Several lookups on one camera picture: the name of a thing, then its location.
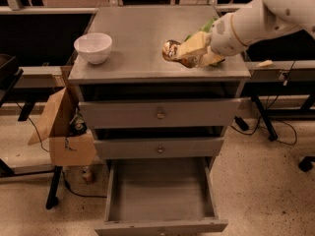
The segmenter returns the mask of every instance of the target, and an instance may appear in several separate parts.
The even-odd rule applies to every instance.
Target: dresser
[[[216,16],[212,6],[99,8],[89,32],[113,38],[109,58],[80,56],[69,76],[108,169],[98,235],[222,232],[210,172],[250,74],[241,56],[188,69],[161,56]]]

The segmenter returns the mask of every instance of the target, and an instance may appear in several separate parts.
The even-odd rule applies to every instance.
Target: drawer front
[[[217,156],[222,144],[223,138],[94,141],[98,156],[102,160]]]
[[[226,126],[232,123],[239,99],[203,101],[81,102],[91,129]]]
[[[98,235],[222,232],[204,158],[113,160]]]

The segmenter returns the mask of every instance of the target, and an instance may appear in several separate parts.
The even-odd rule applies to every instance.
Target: caster wheel
[[[50,204],[50,203],[47,203],[47,204],[46,204],[46,209],[52,209],[53,207],[58,206],[58,204],[59,204],[58,198],[57,198],[57,197],[54,197],[53,200],[52,200],[52,202],[51,202],[51,204]]]
[[[311,161],[308,160],[302,160],[299,164],[298,167],[301,171],[307,172],[313,168],[313,164]]]

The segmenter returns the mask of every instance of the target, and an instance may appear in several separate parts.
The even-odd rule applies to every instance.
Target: brown cardboard box
[[[95,158],[94,139],[90,134],[67,138],[76,104],[66,88],[54,93],[42,111],[29,145],[49,138],[51,163],[58,166],[90,165]]]

